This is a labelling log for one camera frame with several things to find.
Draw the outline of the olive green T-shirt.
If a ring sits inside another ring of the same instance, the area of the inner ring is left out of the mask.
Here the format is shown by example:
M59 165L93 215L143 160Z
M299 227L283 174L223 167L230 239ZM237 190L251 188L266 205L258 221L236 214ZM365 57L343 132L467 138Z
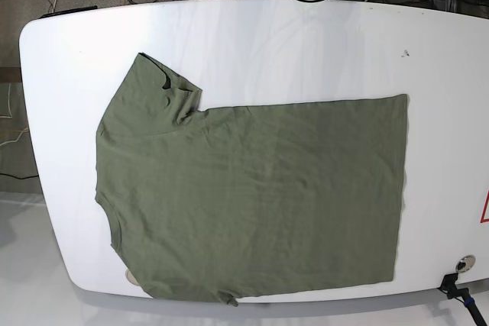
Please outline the olive green T-shirt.
M198 108L138 54L96 132L96 202L153 298L246 297L394 278L408 97Z

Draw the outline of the black flat strip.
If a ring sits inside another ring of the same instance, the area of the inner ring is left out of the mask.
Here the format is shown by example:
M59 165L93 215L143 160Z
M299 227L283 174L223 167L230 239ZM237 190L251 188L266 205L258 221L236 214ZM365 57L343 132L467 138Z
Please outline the black flat strip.
M64 11L55 11L51 13L46 13L42 16L40 16L39 19L44 19L44 18L51 18L51 17L56 17L56 16L61 16L61 15L70 15L70 14L75 14L83 11L91 11L91 10L96 10L98 9L98 6L93 5L89 7L83 7L83 8L72 8L69 10L64 10Z

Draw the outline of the red triangle warning sticker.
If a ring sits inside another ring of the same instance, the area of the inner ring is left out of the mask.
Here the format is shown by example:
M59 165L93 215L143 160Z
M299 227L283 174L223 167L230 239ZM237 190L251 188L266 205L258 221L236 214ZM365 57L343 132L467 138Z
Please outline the red triangle warning sticker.
M489 192L487 193L487 196L486 196L486 199L485 199L485 202L484 202L484 207L483 207L483 211L482 211L482 214L481 214L481 220L480 220L481 223L489 222L489 218L488 218L488 202L489 202Z

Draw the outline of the silver table grommet left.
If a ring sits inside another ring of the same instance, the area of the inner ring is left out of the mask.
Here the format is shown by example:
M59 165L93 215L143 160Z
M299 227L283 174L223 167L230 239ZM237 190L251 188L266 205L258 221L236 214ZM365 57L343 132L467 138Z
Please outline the silver table grommet left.
M133 274L131 273L131 271L129 269L125 270L125 277L130 282L130 284L132 284L134 286L139 286L138 281L135 279L135 277L133 276Z

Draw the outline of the silver table grommet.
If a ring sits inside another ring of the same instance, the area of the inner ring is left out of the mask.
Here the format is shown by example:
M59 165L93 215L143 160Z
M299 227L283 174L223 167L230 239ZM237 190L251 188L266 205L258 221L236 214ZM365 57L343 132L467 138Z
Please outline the silver table grommet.
M135 277L133 276L133 274L131 273L131 271L129 269L125 270L125 277L130 282L130 284L132 284L134 286L139 286L138 281L135 279Z
M474 255L464 256L458 261L455 271L457 273L466 273L474 266L475 262L476 258Z

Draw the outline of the silver table grommet right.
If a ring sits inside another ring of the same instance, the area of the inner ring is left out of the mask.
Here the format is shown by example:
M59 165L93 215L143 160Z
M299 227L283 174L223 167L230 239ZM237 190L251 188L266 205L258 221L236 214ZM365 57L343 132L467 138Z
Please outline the silver table grommet right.
M475 262L476 258L474 255L464 256L458 261L455 271L457 273L466 273L474 266Z

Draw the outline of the black clamp with pole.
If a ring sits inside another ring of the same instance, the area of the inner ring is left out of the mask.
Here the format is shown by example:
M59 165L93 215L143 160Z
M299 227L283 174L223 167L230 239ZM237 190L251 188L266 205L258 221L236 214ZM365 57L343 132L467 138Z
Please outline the black clamp with pole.
M469 292L469 289L457 287L455 284L457 280L457 273L444 275L442 283L440 287L438 287L438 290L442 292L447 299L455 299L460 301L467 309L477 326L487 326L487 322L485 321L484 316L479 311L474 298Z

